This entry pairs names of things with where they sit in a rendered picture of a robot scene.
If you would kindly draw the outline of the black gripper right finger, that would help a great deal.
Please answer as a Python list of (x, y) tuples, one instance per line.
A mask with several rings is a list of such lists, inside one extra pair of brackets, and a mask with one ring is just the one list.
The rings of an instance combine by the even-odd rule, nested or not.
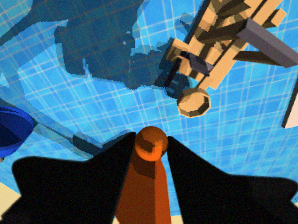
[(221, 224), (240, 197), (288, 198), (298, 192), (290, 178), (228, 174), (168, 136), (167, 158), (182, 224)]

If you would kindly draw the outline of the wooden catapult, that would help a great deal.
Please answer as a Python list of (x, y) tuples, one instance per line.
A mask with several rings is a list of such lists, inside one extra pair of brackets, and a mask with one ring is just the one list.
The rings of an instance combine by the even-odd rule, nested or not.
[[(236, 61), (266, 65), (298, 65), (298, 52), (266, 28), (287, 15), (277, 8), (283, 0), (209, 0), (187, 43), (173, 39), (165, 59), (175, 63), (164, 83), (169, 87), (177, 71), (199, 81), (178, 97), (179, 113), (202, 116), (211, 108), (205, 89), (216, 89)], [(250, 44), (260, 51), (244, 51)]]

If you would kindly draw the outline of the orange ball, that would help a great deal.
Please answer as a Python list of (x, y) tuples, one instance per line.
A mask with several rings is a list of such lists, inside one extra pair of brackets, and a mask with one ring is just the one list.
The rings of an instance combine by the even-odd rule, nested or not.
[(167, 149), (168, 138), (158, 127), (144, 127), (135, 137), (135, 150), (144, 160), (157, 161), (166, 154)]

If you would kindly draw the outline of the blue cup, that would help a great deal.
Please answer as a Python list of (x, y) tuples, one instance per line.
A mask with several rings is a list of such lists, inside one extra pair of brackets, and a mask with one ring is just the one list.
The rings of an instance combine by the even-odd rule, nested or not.
[(18, 150), (33, 130), (33, 119), (25, 111), (0, 106), (0, 158)]

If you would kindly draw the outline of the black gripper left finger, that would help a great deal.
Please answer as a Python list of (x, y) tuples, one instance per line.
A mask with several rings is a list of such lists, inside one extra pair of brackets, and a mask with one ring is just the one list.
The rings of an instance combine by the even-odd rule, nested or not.
[(86, 161), (25, 156), (12, 163), (20, 194), (35, 192), (90, 200), (93, 224), (113, 224), (133, 156), (136, 132)]

